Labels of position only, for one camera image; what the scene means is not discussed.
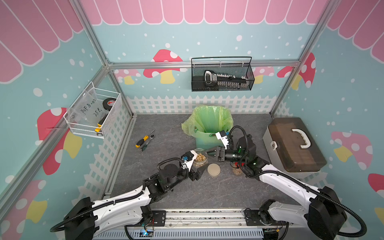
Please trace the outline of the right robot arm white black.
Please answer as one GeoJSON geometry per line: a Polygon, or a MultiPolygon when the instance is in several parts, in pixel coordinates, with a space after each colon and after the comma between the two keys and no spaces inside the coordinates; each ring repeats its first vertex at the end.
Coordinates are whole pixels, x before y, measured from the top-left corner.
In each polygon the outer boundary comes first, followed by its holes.
{"type": "Polygon", "coordinates": [[[241,126],[234,126],[227,132],[212,133],[211,137],[216,137],[222,143],[212,148],[215,152],[213,159],[217,162],[230,162],[247,178],[269,184],[298,203],[287,205],[267,200],[258,210],[261,224],[270,226],[281,222],[286,228],[290,224],[297,224],[308,227],[322,240],[333,240],[336,236],[359,238],[367,233],[368,227],[364,220],[343,205],[332,189],[307,185],[252,154],[252,137],[241,126]]]}

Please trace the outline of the peanut jar red lid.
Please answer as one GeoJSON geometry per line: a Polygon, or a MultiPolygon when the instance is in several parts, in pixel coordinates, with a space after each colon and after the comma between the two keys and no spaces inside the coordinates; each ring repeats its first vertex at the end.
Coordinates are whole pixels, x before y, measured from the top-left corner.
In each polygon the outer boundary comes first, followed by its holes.
{"type": "Polygon", "coordinates": [[[241,170],[240,166],[239,166],[239,163],[238,162],[231,162],[231,167],[232,167],[232,170],[233,170],[233,173],[237,176],[241,176],[243,175],[243,171],[241,170]]]}

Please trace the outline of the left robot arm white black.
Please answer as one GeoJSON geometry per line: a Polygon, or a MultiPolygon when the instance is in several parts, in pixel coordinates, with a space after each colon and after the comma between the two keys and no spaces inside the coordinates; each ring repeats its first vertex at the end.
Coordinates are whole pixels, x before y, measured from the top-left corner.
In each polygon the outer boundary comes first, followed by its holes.
{"type": "Polygon", "coordinates": [[[193,164],[186,157],[171,158],[160,162],[157,173],[128,193],[99,201],[86,197],[50,232],[63,231],[67,240],[92,240],[116,227],[151,224],[154,218],[151,204],[163,199],[182,181],[199,180],[208,168],[207,165],[195,168],[193,164]]]}

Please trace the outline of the peanut jar beige lid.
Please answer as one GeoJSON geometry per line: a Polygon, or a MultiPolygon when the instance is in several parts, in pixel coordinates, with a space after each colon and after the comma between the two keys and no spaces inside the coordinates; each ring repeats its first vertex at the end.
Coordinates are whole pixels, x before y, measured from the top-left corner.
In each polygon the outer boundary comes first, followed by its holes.
{"type": "Polygon", "coordinates": [[[197,158],[194,160],[194,166],[196,168],[199,168],[208,163],[207,157],[202,154],[203,149],[195,149],[195,152],[198,154],[197,158]]]}

